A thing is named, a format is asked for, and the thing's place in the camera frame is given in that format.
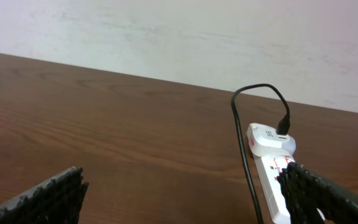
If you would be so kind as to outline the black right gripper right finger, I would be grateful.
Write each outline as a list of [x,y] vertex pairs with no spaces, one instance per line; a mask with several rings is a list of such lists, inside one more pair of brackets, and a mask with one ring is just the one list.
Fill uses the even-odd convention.
[[358,223],[358,195],[296,162],[277,177],[292,223]]

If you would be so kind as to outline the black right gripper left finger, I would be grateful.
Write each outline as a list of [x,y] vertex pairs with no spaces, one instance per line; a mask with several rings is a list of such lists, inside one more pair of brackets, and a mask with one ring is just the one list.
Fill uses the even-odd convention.
[[0,224],[77,224],[89,183],[70,167],[0,205]]

